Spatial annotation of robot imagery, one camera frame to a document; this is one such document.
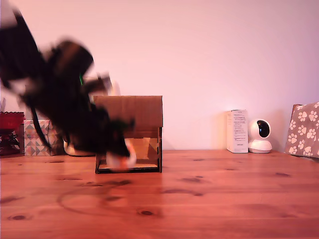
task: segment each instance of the red bowl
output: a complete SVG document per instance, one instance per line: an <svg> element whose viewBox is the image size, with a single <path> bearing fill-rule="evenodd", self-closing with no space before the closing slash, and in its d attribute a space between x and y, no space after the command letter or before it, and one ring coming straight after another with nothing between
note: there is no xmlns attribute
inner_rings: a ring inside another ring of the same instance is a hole
<svg viewBox="0 0 319 239"><path fill-rule="evenodd" d="M23 112L1 112L0 133L6 134L15 131L24 120Z"/></svg>

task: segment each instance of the product box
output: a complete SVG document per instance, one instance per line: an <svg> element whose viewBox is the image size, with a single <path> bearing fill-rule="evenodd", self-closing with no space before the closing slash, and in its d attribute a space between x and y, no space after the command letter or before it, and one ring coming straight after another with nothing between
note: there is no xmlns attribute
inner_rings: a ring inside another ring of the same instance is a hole
<svg viewBox="0 0 319 239"><path fill-rule="evenodd" d="M227 150L248 153L248 113L246 110L227 112Z"/></svg>
<svg viewBox="0 0 319 239"><path fill-rule="evenodd" d="M94 96L97 107L104 107L111 119L129 121L136 128L125 133L137 155L132 172L162 172L162 96ZM112 172L106 155L96 155L96 173Z"/></svg>
<svg viewBox="0 0 319 239"><path fill-rule="evenodd" d="M50 120L39 120L40 127L52 147L59 143L59 137L56 128ZM25 156L53 156L54 154L43 145L38 136L33 120L24 121L24 155Z"/></svg>

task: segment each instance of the camera lens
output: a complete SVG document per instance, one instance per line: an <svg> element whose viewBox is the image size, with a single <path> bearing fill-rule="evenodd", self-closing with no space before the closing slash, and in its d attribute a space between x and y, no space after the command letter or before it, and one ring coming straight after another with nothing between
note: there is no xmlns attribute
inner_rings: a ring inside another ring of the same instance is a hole
<svg viewBox="0 0 319 239"><path fill-rule="evenodd" d="M266 122L263 120L257 121L258 127L259 127L259 135L262 138L266 138L269 135L270 129Z"/></svg>

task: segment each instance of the patterned box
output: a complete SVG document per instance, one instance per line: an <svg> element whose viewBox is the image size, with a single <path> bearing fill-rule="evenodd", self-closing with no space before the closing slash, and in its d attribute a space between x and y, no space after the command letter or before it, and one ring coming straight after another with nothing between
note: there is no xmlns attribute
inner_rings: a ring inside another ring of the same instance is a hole
<svg viewBox="0 0 319 239"><path fill-rule="evenodd" d="M58 133L50 120L39 120L40 127L52 147L58 143ZM36 133L32 120L24 121L24 155L25 156L53 156L54 154L43 145Z"/></svg>

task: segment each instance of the security camera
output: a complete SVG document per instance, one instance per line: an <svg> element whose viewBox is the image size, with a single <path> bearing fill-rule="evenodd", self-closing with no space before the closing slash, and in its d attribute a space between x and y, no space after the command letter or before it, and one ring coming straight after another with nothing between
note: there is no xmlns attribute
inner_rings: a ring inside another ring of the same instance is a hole
<svg viewBox="0 0 319 239"><path fill-rule="evenodd" d="M267 140L270 136L270 124L264 119L255 119L248 126L248 151L251 153L269 153L273 147Z"/></svg>

